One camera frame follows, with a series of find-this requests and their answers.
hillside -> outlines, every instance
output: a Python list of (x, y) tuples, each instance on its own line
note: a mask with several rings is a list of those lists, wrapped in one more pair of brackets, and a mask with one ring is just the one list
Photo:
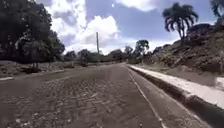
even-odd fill
[(220, 72), (224, 58), (224, 30), (209, 24), (193, 26), (184, 44), (176, 41), (154, 50), (151, 62), (169, 67), (185, 65), (209, 72)]

road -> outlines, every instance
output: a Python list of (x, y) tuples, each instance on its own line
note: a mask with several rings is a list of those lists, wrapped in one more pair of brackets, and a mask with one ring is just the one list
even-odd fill
[(0, 128), (209, 128), (125, 65), (0, 82)]

tree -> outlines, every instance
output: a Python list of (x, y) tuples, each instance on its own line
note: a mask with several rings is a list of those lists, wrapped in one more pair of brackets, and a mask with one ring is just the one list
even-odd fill
[(139, 40), (135, 46), (135, 52), (139, 55), (144, 55), (146, 50), (149, 49), (149, 42), (147, 40)]
[(126, 58), (130, 59), (133, 48), (130, 46), (125, 46), (124, 53)]
[(51, 15), (43, 4), (34, 0), (0, 0), (0, 47), (1, 58), (19, 62), (32, 62), (24, 52), (35, 42), (35, 47), (43, 46), (43, 61), (60, 58), (64, 45), (51, 28)]
[(221, 11), (224, 9), (224, 1), (223, 0), (211, 0), (211, 7), (214, 12), (214, 15), (217, 17), (221, 17)]
[(90, 62), (90, 54), (91, 52), (87, 49), (83, 49), (78, 52), (78, 60), (83, 66), (87, 66), (87, 64)]
[(116, 49), (116, 50), (113, 50), (109, 53), (109, 56), (112, 57), (112, 60), (113, 61), (122, 61), (123, 59), (123, 52), (120, 50), (120, 49)]
[(165, 29), (170, 31), (177, 31), (181, 40), (184, 40), (186, 31), (198, 20), (198, 14), (194, 12), (191, 5), (179, 5), (174, 3), (172, 7), (163, 11), (165, 19)]
[(75, 51), (67, 52), (64, 56), (65, 61), (74, 61), (76, 58)]
[(149, 49), (149, 42), (147, 40), (139, 40), (136, 43), (134, 56), (136, 60), (141, 59), (143, 63), (143, 59), (146, 53), (146, 50)]
[(43, 42), (30, 41), (24, 46), (24, 53), (33, 62), (33, 68), (38, 68), (38, 62), (43, 61), (43, 56), (46, 56), (48, 52), (47, 45)]

blue sky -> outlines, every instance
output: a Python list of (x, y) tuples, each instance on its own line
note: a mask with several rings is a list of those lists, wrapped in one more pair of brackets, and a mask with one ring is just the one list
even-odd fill
[(173, 43), (176, 32), (164, 29), (162, 11), (173, 2), (190, 4), (199, 14), (198, 23), (216, 20), (209, 0), (37, 0), (52, 14), (52, 29), (66, 46), (66, 51), (96, 51), (96, 32), (100, 49), (134, 47), (137, 40), (147, 39), (150, 49)]

curb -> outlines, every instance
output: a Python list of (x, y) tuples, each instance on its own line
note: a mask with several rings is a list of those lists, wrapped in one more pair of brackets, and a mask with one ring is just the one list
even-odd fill
[(159, 78), (153, 77), (151, 75), (145, 74), (137, 69), (130, 66), (128, 68), (137, 72), (141, 76), (145, 77), (147, 80), (152, 82), (154, 85), (162, 89), (165, 93), (169, 94), (171, 97), (181, 102), (185, 107), (193, 111), (202, 120), (209, 123), (215, 128), (224, 128), (224, 110), (219, 108), (214, 104), (205, 102), (203, 99), (196, 95), (192, 95), (183, 89), (180, 89), (170, 83), (167, 83)]
[(14, 77), (5, 77), (5, 78), (0, 78), (0, 81), (6, 81), (6, 80), (13, 80)]

